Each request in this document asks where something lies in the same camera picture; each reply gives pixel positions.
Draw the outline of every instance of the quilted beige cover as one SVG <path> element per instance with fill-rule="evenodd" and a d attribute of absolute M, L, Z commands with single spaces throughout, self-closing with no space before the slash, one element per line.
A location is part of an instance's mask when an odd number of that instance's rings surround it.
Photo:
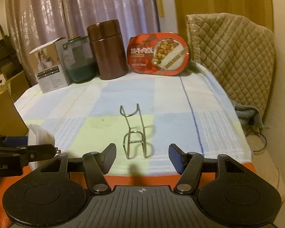
<path fill-rule="evenodd" d="M 270 91 L 273 32 L 229 13 L 187 15 L 191 59 L 208 68 L 230 99 L 252 105 L 263 116 Z"/>

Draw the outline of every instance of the jar lid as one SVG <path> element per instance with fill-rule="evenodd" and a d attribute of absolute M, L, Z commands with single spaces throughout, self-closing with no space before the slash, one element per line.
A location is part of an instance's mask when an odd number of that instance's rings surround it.
<path fill-rule="evenodd" d="M 62 45 L 63 49 L 66 50 L 68 44 L 73 43 L 73 42 L 78 41 L 78 40 L 81 40 L 81 39 L 85 39 L 86 37 L 88 37 L 88 36 L 76 36 L 76 37 L 73 37 L 71 39 L 68 39 L 68 41 Z"/>
<path fill-rule="evenodd" d="M 118 20 L 110 20 L 90 25 L 87 28 L 92 41 L 105 39 L 121 34 Z"/>

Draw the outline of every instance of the circular black disc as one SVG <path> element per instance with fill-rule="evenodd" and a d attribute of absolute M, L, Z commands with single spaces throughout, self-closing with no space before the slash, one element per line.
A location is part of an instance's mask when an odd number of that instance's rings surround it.
<path fill-rule="evenodd" d="M 218 178 L 204 185 L 198 193 L 204 212 L 227 226 L 259 226 L 273 221 L 281 205 L 274 187 L 249 179 L 238 182 Z"/>
<path fill-rule="evenodd" d="M 84 189 L 64 177 L 18 181 L 5 192 L 2 203 L 9 218 L 25 226 L 53 226 L 79 213 L 85 203 Z"/>

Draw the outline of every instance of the brown thermos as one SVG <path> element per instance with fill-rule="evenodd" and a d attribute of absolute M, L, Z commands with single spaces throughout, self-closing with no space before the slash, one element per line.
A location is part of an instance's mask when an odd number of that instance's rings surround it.
<path fill-rule="evenodd" d="M 128 72 L 118 20 L 104 21 L 87 28 L 100 78 L 111 80 Z"/>

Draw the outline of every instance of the ridged black surface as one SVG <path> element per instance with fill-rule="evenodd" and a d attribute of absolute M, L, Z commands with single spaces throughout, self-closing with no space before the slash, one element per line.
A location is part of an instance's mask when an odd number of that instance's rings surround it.
<path fill-rule="evenodd" d="M 11 226 L 11 228 L 19 227 L 15 224 Z M 198 209 L 191 197 L 176 195 L 168 186 L 117 186 L 108 195 L 93 197 L 80 215 L 55 227 L 223 228 L 226 226 L 210 220 Z"/>

